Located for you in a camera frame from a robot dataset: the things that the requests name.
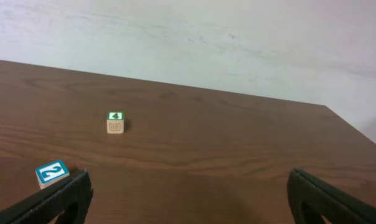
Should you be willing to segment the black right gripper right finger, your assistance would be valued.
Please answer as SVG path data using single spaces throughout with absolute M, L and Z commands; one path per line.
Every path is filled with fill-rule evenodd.
M 301 169 L 292 169 L 288 203 L 295 224 L 376 224 L 376 208 Z

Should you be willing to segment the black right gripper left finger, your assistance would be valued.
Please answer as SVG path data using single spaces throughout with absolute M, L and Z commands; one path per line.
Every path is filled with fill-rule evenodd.
M 0 211 L 0 223 L 84 223 L 93 197 L 87 170 L 80 170 Z

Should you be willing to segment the blue number 2 block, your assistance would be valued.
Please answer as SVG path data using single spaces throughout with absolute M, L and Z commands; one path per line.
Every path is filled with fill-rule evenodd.
M 67 167 L 61 160 L 53 161 L 44 166 L 36 168 L 35 174 L 39 187 L 44 189 L 57 181 L 60 181 L 70 175 Z

